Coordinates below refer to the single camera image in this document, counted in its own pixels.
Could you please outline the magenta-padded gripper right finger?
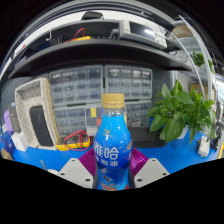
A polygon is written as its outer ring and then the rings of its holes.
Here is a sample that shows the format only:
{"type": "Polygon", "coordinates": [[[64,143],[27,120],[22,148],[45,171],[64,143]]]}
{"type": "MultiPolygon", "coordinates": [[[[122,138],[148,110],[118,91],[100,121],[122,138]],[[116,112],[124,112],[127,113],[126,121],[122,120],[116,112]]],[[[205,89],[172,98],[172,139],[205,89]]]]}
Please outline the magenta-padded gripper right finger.
{"type": "Polygon", "coordinates": [[[131,189],[146,186],[168,175],[169,172],[158,159],[148,159],[139,150],[132,150],[129,163],[129,187],[131,189]]]}

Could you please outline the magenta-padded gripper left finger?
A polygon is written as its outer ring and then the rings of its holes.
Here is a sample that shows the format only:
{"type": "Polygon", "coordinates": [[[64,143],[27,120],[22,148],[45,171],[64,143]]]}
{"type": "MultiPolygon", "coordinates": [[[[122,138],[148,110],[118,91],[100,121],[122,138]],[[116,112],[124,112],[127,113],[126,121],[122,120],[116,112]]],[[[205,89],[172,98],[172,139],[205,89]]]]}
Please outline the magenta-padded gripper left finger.
{"type": "Polygon", "coordinates": [[[81,187],[96,189],[99,178],[94,150],[90,149],[79,159],[70,158],[58,176],[81,187]]]}

